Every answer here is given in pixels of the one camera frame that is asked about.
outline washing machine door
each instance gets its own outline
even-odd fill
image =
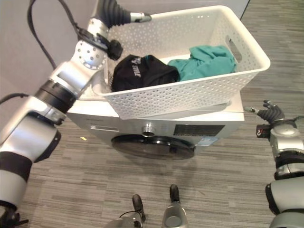
[[[194,145],[166,136],[146,138],[139,134],[120,135],[112,139],[113,147],[124,153],[135,156],[162,159],[182,160],[194,156]]]

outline gray wall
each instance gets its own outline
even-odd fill
[[[118,0],[134,11],[160,13],[222,4],[240,17],[247,0]],[[0,97],[14,92],[33,94],[51,74],[52,68],[28,29],[29,0],[0,0]],[[95,0],[66,0],[75,21],[86,27]],[[38,36],[55,62],[71,58],[77,42],[66,14],[57,0],[37,0],[33,20]],[[0,106],[0,129],[22,103],[14,98]]]

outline robot leg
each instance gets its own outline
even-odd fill
[[[162,219],[162,228],[188,228],[185,210],[181,207],[179,189],[173,184],[170,186],[171,205],[167,207]]]
[[[122,214],[118,219],[109,222],[105,228],[142,228],[146,220],[142,199],[136,194],[133,195],[132,201],[134,211]]]

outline laundry basket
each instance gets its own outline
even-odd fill
[[[108,85],[94,86],[94,100],[105,98],[122,119],[134,119],[226,103],[270,60],[231,9],[212,6],[152,15],[147,23],[113,27],[110,39],[123,46],[118,61],[108,60]],[[154,55],[167,63],[189,58],[189,48],[197,45],[224,45],[234,55],[235,73],[157,85],[121,92],[110,92],[112,73],[129,54]]]

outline teal shirt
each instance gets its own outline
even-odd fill
[[[225,46],[202,45],[190,48],[189,59],[171,60],[180,81],[233,73],[236,67],[233,55]]]

